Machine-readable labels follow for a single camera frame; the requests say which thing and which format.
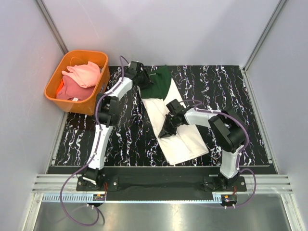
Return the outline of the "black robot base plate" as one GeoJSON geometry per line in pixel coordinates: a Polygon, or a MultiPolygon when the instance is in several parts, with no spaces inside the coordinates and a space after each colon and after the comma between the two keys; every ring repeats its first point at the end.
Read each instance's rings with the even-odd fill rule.
{"type": "Polygon", "coordinates": [[[77,191],[107,192],[109,201],[205,201],[212,193],[246,192],[244,177],[228,189],[210,189],[218,167],[105,167],[104,185],[86,183],[80,176],[77,191]]]}

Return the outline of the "white green raglan t-shirt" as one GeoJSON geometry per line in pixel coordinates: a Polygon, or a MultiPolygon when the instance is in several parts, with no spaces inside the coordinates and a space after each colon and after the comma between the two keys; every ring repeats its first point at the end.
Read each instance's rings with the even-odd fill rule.
{"type": "Polygon", "coordinates": [[[168,106],[175,101],[180,111],[186,109],[168,67],[150,71],[149,77],[153,84],[139,89],[139,93],[167,162],[176,165],[208,154],[197,127],[185,122],[183,112],[176,117],[176,109],[168,106]]]}

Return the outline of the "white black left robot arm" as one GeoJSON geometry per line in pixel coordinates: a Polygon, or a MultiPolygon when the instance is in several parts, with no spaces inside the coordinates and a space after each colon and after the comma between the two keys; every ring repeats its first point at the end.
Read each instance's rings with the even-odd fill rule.
{"type": "Polygon", "coordinates": [[[82,174],[82,180],[91,189],[97,191],[104,185],[103,168],[105,152],[111,131],[120,120],[119,101],[134,86],[145,89],[152,84],[153,82],[147,74],[144,65],[140,62],[132,61],[128,68],[122,69],[122,77],[118,82],[110,90],[97,96],[94,111],[96,122],[94,141],[87,167],[82,174]]]}

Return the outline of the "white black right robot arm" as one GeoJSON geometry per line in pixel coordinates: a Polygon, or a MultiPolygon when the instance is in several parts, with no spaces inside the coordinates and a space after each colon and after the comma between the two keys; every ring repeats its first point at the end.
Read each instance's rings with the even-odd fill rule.
{"type": "Polygon", "coordinates": [[[166,114],[159,138],[168,138],[176,134],[184,125],[198,125],[211,128],[218,146],[222,149],[222,163],[219,174],[207,187],[210,189],[231,190],[239,176],[239,162],[242,150],[249,144],[249,136],[244,123],[233,109],[213,111],[200,109],[197,106],[184,107],[177,99],[167,104],[166,114]]]}

